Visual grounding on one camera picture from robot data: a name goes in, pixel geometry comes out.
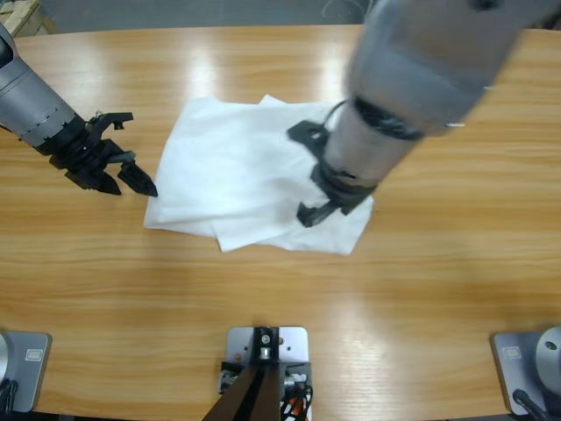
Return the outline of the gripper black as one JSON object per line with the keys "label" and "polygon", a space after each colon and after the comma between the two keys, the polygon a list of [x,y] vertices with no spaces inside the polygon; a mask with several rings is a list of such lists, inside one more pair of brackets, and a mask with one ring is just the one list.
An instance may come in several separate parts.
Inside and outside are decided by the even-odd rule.
{"label": "gripper black", "polygon": [[320,225],[337,210],[349,215],[377,189],[377,185],[362,187],[345,183],[343,176],[325,162],[315,165],[311,180],[328,197],[328,202],[320,206],[299,203],[296,217],[305,228]]}
{"label": "gripper black", "polygon": [[105,173],[111,163],[119,163],[117,177],[133,191],[145,196],[157,196],[151,177],[135,162],[132,152],[126,152],[110,139],[103,139],[106,129],[117,130],[133,120],[132,114],[97,114],[86,121],[76,115],[61,130],[47,139],[49,162],[66,171],[65,176],[83,189],[120,196],[117,182]]}

